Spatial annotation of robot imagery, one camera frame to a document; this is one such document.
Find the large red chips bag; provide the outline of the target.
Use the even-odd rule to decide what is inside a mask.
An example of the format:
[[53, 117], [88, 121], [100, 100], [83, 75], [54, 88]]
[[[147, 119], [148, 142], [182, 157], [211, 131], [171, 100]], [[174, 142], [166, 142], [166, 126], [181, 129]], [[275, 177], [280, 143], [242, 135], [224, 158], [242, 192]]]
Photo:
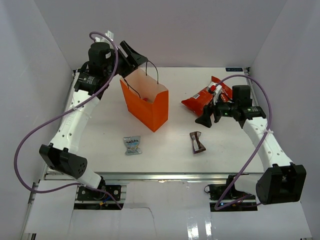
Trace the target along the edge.
[[[198, 117], [200, 117], [203, 114], [204, 106], [207, 105], [213, 97], [212, 94], [210, 94], [209, 90], [213, 91], [214, 85], [219, 82], [219, 78], [212, 76], [211, 83], [207, 87], [203, 88], [201, 91], [191, 96], [190, 98], [182, 100], [181, 103], [190, 111], [195, 113]], [[228, 102], [232, 99], [233, 91], [225, 83], [221, 84], [221, 93], [221, 98], [223, 102]]]

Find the brown white snack bar wrapper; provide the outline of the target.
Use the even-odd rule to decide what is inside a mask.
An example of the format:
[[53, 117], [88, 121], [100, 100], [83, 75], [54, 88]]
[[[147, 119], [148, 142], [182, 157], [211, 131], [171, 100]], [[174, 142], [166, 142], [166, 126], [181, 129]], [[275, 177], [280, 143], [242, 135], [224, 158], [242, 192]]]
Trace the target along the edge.
[[206, 150], [206, 147], [200, 142], [200, 131], [193, 131], [189, 133], [192, 141], [192, 150], [194, 154], [202, 153]]

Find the red pink snack packet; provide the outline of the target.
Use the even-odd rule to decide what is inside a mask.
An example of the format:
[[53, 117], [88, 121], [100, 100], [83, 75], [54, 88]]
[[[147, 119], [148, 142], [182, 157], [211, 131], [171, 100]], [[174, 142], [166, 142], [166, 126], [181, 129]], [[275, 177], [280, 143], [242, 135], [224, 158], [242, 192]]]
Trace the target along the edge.
[[147, 97], [144, 97], [143, 98], [143, 100], [145, 101], [145, 102], [147, 102], [147, 103], [153, 103], [153, 101], [152, 100], [150, 100], [149, 98], [147, 98]]

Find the silver blue snack packet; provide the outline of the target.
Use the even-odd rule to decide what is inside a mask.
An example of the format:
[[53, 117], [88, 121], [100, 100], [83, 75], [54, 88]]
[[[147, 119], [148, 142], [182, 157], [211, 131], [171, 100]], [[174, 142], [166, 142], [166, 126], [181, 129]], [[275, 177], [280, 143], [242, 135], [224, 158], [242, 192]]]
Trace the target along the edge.
[[126, 147], [125, 154], [127, 156], [142, 154], [143, 152], [139, 147], [140, 142], [141, 142], [141, 136], [140, 135], [124, 137], [123, 138], [123, 143], [124, 143], [124, 145]]

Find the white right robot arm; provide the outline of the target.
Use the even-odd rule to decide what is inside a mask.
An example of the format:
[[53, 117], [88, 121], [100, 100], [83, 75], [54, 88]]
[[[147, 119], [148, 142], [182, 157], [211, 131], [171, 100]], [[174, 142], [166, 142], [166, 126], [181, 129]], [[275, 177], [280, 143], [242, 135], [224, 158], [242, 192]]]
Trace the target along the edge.
[[261, 107], [252, 104], [250, 87], [233, 86], [232, 100], [228, 102], [221, 97], [221, 86], [213, 83], [208, 92], [212, 94], [212, 100], [204, 106], [202, 115], [195, 122], [210, 128], [222, 117], [233, 118], [251, 140], [255, 147], [253, 154], [259, 156], [263, 166], [261, 176], [247, 174], [243, 169], [230, 176], [226, 195], [236, 200], [246, 193], [257, 197], [263, 205], [298, 202], [306, 169], [301, 164], [296, 165], [282, 150], [270, 130], [271, 118]]

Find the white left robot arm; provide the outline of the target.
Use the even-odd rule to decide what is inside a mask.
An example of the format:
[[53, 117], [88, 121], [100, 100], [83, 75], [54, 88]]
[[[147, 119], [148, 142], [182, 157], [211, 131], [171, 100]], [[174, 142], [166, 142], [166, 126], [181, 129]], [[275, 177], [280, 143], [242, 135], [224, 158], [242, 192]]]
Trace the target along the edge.
[[148, 61], [125, 41], [121, 48], [113, 49], [109, 43], [95, 42], [88, 50], [88, 61], [78, 70], [69, 113], [50, 141], [42, 145], [39, 154], [48, 167], [68, 175], [88, 188], [88, 193], [99, 200], [105, 196], [106, 187], [100, 175], [88, 168], [86, 158], [77, 152], [83, 131], [100, 102], [109, 80], [115, 75], [127, 77]]

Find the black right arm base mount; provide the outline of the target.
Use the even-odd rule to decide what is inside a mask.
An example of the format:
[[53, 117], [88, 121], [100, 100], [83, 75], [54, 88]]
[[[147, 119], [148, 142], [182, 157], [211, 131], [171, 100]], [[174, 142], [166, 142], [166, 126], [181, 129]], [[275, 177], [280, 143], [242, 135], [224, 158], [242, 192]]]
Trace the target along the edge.
[[[218, 202], [220, 196], [226, 189], [225, 184], [208, 184], [204, 187], [203, 191], [205, 194], [209, 196], [209, 205], [210, 211], [216, 212], [215, 205]], [[235, 201], [241, 197], [246, 196], [247, 194], [242, 191], [237, 191], [234, 188], [229, 190], [229, 192], [225, 195], [219, 207], [224, 206], [225, 204]], [[254, 212], [258, 210], [258, 203], [256, 201], [256, 197], [251, 195], [248, 198], [238, 200], [237, 203], [234, 203], [230, 206], [224, 207], [219, 210], [219, 212]]]

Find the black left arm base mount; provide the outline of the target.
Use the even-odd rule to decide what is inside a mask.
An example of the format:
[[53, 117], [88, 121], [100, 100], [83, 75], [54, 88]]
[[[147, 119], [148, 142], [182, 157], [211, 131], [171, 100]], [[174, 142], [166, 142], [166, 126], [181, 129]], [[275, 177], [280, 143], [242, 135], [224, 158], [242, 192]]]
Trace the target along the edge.
[[102, 211], [121, 210], [124, 206], [126, 196], [123, 187], [121, 185], [111, 184], [103, 186], [102, 190], [108, 192], [117, 203], [104, 192], [93, 191], [84, 186], [80, 186], [75, 196], [74, 209]]

